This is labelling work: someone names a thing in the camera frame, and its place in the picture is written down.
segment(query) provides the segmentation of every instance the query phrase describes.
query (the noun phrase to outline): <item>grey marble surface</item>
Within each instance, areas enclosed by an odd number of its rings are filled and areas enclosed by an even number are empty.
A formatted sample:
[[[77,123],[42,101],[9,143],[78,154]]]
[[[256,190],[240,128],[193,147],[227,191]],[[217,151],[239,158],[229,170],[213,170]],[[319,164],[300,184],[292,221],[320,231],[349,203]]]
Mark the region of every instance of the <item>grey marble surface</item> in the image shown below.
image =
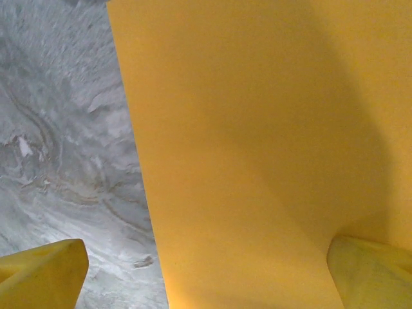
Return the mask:
[[[104,2],[0,0],[0,255],[82,238],[77,308],[167,308]]]

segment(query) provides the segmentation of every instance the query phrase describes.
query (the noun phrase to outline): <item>yellow plastic piece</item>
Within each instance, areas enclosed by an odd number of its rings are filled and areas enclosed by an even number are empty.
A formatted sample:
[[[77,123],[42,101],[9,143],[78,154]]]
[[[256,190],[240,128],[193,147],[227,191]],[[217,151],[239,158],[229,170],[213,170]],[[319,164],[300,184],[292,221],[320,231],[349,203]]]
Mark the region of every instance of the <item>yellow plastic piece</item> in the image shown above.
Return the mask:
[[[88,266],[81,239],[0,257],[0,309],[73,309]]]
[[[411,252],[341,236],[328,266],[345,309],[412,308]]]

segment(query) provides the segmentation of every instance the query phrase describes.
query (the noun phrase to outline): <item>stone surface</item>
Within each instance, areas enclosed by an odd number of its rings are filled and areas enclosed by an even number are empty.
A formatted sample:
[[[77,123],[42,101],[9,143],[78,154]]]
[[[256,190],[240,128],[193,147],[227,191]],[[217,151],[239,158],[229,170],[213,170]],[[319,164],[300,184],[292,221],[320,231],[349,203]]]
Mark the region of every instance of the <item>stone surface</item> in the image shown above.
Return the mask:
[[[77,308],[167,308],[104,2],[0,2],[0,255],[82,238]]]

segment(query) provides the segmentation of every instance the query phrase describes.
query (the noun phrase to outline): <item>marble floor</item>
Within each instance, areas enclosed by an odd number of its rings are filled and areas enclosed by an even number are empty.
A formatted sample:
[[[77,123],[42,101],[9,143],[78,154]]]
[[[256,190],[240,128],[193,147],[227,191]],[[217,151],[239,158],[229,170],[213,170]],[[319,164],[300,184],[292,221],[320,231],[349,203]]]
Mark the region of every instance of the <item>marble floor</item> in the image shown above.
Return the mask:
[[[0,0],[0,256],[66,238],[76,308],[167,308],[104,1]]]

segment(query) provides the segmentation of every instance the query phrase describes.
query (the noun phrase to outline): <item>yellow surface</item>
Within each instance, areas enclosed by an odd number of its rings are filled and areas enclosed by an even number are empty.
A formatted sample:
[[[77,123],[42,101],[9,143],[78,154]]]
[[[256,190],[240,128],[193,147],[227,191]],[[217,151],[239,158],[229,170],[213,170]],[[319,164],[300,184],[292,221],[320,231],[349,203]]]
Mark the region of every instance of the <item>yellow surface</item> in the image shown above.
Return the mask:
[[[412,252],[337,237],[328,266],[345,309],[411,308]]]
[[[108,3],[172,309],[340,309],[336,233],[412,249],[411,5]]]
[[[0,257],[0,308],[74,309],[88,265],[81,239]]]

